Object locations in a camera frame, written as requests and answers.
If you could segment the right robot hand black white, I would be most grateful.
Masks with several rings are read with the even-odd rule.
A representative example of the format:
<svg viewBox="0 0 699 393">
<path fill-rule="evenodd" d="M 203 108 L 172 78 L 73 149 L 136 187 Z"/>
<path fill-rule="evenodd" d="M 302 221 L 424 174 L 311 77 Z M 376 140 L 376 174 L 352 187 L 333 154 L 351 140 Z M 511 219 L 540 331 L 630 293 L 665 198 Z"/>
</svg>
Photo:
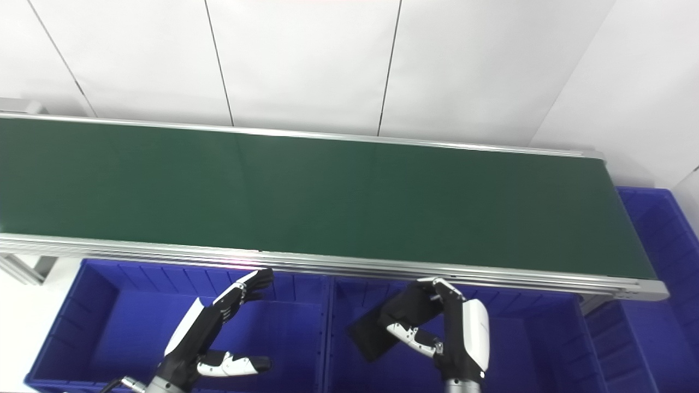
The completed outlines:
<svg viewBox="0 0 699 393">
<path fill-rule="evenodd" d="M 478 391 L 491 353 L 489 314 L 444 278 L 420 278 L 381 307 L 379 324 L 434 361 L 445 386 Z"/>
</svg>

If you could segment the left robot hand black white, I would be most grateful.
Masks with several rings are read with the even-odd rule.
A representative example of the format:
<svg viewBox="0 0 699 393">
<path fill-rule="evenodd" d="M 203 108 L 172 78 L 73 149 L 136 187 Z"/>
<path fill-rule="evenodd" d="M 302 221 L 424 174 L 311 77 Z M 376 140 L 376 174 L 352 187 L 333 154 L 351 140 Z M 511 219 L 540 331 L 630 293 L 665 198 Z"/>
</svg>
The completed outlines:
<svg viewBox="0 0 699 393">
<path fill-rule="evenodd" d="M 228 286 L 209 305 L 196 298 L 181 319 L 164 351 L 164 359 L 147 384 L 147 392 L 191 392 L 200 377 L 252 376 L 269 371 L 268 356 L 246 356 L 212 350 L 222 326 L 240 306 L 262 298 L 260 291 L 273 281 L 269 268 L 252 271 Z"/>
</svg>

